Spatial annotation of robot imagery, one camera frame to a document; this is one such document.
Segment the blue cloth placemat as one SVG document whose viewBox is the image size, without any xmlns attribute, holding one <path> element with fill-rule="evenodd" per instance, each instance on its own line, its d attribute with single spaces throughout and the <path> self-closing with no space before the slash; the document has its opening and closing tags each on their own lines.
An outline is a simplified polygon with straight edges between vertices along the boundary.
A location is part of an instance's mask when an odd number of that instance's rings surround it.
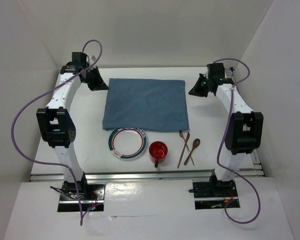
<svg viewBox="0 0 300 240">
<path fill-rule="evenodd" d="M 162 133 L 188 131 L 185 81 L 110 78 L 102 128 L 141 128 Z"/>
</svg>

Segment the white plate green red rim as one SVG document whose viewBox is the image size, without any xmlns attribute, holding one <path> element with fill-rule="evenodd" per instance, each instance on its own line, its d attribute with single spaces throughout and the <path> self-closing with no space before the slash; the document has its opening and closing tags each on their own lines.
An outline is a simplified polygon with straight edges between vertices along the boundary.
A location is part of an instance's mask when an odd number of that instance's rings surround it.
<svg viewBox="0 0 300 240">
<path fill-rule="evenodd" d="M 141 128 L 116 128 L 108 138 L 108 148 L 122 161 L 133 161 L 146 149 L 148 139 Z"/>
</svg>

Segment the red mug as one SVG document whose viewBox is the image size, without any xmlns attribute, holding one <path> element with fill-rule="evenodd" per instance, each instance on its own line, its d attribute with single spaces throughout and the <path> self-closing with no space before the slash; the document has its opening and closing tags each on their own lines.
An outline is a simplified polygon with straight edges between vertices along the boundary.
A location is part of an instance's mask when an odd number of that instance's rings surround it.
<svg viewBox="0 0 300 240">
<path fill-rule="evenodd" d="M 148 153 L 150 160 L 154 164 L 154 167 L 158 168 L 159 164 L 166 160 L 168 155 L 168 147 L 162 141 L 155 141 L 150 144 Z"/>
</svg>

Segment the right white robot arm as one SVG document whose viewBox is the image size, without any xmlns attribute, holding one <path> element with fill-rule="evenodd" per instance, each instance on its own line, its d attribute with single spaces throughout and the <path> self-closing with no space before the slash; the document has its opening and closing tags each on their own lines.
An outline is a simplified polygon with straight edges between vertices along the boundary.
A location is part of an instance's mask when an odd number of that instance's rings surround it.
<svg viewBox="0 0 300 240">
<path fill-rule="evenodd" d="M 200 74 L 189 95 L 207 97 L 213 93 L 228 112 L 225 130 L 217 152 L 217 167 L 213 170 L 207 191 L 222 197 L 235 186 L 235 173 L 246 155 L 261 145 L 264 116 L 254 111 L 243 100 L 237 84 L 226 77 L 221 62 L 207 65 L 207 72 Z"/>
</svg>

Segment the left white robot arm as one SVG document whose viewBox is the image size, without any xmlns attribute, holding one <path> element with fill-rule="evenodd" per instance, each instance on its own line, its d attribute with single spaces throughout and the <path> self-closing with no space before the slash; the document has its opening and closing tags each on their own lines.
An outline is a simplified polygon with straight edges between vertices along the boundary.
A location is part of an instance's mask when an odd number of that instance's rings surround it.
<svg viewBox="0 0 300 240">
<path fill-rule="evenodd" d="M 109 87 L 98 67 L 93 67 L 83 52 L 72 53 L 72 60 L 61 68 L 58 79 L 61 87 L 54 91 L 46 107 L 36 111 L 36 118 L 42 139 L 63 165 L 62 191 L 82 200 L 87 197 L 89 187 L 75 153 L 77 131 L 69 109 L 81 84 L 87 84 L 91 91 L 107 91 Z"/>
</svg>

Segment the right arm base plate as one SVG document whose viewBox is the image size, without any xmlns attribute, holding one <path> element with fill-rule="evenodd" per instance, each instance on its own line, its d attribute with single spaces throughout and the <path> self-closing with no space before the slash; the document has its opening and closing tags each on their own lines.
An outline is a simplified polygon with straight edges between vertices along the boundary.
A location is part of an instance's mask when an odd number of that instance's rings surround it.
<svg viewBox="0 0 300 240">
<path fill-rule="evenodd" d="M 188 190 L 193 194 L 196 210 L 239 208 L 240 201 L 236 184 L 233 180 L 227 182 L 209 181 L 193 182 Z"/>
</svg>

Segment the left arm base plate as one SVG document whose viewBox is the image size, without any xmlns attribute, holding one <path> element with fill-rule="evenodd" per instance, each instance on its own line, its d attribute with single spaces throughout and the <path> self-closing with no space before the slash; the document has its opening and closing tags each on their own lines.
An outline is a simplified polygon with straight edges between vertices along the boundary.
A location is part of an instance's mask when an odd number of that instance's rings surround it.
<svg viewBox="0 0 300 240">
<path fill-rule="evenodd" d="M 79 212 L 77 194 L 75 192 L 66 193 L 61 187 L 50 186 L 52 190 L 59 194 L 57 211 L 59 213 Z M 86 193 L 80 193 L 80 202 L 83 213 L 103 212 L 105 200 L 105 183 L 89 184 Z"/>
</svg>

